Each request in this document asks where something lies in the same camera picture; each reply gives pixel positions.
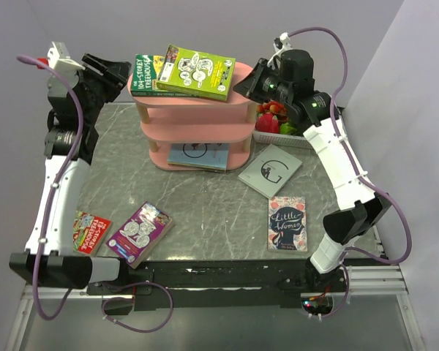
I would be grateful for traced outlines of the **green Treehouse book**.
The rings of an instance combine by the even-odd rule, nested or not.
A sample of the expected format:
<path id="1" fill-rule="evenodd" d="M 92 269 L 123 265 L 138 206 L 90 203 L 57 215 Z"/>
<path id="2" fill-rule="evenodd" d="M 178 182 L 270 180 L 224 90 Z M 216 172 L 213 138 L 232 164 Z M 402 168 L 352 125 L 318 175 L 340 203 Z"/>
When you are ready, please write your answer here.
<path id="1" fill-rule="evenodd" d="M 164 56 L 138 54 L 130 83 L 133 97 L 194 97 L 177 91 L 167 91 L 157 87 L 157 80 L 164 64 Z"/>

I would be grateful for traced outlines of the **lime green paperback book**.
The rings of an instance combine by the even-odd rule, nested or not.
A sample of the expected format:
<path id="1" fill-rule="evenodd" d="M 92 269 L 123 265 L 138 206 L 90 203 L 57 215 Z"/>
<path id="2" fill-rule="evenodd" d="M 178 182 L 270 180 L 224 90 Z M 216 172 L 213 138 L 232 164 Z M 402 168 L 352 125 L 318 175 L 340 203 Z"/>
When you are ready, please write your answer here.
<path id="1" fill-rule="evenodd" d="M 235 63 L 231 57 L 169 45 L 157 88 L 224 102 Z"/>

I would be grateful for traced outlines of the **light blue book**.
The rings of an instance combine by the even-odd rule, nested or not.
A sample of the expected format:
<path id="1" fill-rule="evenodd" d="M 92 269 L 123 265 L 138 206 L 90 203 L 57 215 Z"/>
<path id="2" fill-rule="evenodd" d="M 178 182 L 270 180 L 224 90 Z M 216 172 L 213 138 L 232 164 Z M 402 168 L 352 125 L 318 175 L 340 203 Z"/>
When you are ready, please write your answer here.
<path id="1" fill-rule="evenodd" d="M 168 164 L 202 165 L 227 169 L 229 146 L 228 143 L 172 144 L 168 154 Z"/>

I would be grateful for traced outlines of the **Wuthering Heights dark blue book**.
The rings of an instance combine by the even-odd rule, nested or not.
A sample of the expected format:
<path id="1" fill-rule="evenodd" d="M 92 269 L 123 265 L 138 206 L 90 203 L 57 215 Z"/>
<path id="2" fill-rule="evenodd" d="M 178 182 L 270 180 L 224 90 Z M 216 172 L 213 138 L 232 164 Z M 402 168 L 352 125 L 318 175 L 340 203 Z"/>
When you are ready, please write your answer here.
<path id="1" fill-rule="evenodd" d="M 215 172 L 215 173 L 226 173 L 226 168 L 218 168 L 218 167 L 209 167 L 202 165 L 176 165 L 176 164 L 168 164 L 167 170 L 171 171 L 206 171 L 206 172 Z"/>

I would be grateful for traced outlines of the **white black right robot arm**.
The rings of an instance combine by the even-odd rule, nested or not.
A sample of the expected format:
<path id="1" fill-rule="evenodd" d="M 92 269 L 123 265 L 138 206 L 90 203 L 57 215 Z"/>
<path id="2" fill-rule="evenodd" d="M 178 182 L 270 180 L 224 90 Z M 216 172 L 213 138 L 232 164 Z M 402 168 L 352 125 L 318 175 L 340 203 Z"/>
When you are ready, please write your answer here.
<path id="1" fill-rule="evenodd" d="M 314 61 L 305 50 L 287 50 L 270 60 L 258 60 L 233 90 L 262 103 L 283 105 L 292 124 L 318 155 L 337 197 L 338 211 L 323 219 L 325 234 L 309 259 L 308 288 L 319 292 L 331 282 L 329 272 L 390 207 L 366 183 L 367 176 L 347 144 L 339 111 L 329 94 L 315 89 Z"/>

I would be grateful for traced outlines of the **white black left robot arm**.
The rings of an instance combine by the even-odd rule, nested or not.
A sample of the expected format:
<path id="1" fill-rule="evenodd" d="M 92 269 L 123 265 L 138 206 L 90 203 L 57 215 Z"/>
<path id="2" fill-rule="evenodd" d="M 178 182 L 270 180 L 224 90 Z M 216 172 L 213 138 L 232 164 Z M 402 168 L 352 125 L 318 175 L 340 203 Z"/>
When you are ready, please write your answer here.
<path id="1" fill-rule="evenodd" d="M 86 53 L 81 62 L 51 48 L 45 60 L 18 56 L 27 64 L 51 69 L 45 136 L 45 185 L 34 229 L 10 268 L 39 287 L 82 289 L 104 282 L 115 294 L 130 285 L 128 265 L 121 258 L 77 255 L 72 226 L 78 198 L 98 140 L 95 128 L 101 109 L 126 86 L 131 64 Z"/>

